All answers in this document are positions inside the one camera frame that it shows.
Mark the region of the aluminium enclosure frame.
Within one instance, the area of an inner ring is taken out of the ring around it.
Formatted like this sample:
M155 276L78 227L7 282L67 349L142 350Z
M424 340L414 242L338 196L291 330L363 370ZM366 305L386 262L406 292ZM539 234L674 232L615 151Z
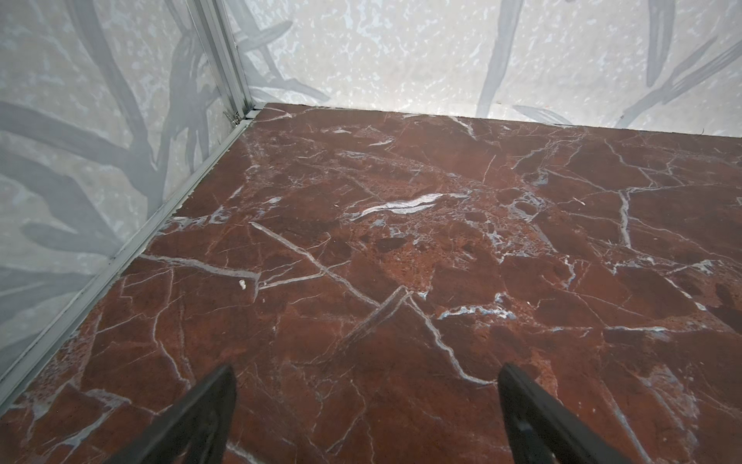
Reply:
M222 157L252 102L220 1L1 5L1 406Z

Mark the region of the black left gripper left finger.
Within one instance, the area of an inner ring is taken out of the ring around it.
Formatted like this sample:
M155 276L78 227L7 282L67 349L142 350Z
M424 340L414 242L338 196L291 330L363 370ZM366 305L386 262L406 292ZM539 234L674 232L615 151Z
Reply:
M220 463L236 407L237 379L221 365L148 425L109 463Z

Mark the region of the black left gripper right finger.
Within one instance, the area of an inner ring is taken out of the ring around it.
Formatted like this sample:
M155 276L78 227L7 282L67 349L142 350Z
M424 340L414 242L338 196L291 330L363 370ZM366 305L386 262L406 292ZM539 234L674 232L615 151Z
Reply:
M516 463L627 463L525 371L507 363L498 375L500 407Z

